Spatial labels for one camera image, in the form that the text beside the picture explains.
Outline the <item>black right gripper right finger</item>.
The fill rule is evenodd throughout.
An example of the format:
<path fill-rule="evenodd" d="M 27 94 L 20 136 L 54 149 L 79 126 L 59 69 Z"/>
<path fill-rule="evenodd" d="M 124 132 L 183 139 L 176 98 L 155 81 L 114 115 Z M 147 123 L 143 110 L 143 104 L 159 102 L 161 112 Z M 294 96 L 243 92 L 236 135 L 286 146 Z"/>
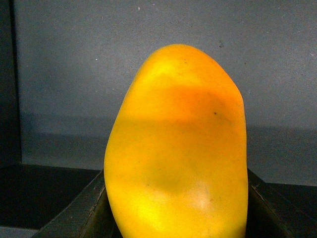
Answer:
<path fill-rule="evenodd" d="M 248 170 L 247 238 L 303 238 L 305 216 Z"/>

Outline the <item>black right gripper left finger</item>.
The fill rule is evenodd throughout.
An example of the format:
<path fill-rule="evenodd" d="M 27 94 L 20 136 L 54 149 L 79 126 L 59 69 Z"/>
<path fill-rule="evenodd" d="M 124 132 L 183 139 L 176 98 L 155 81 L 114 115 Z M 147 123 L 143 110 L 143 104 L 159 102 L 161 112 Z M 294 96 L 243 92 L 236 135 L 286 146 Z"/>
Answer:
<path fill-rule="evenodd" d="M 110 238 L 115 221 L 109 205 L 104 172 L 98 175 L 35 238 Z"/>

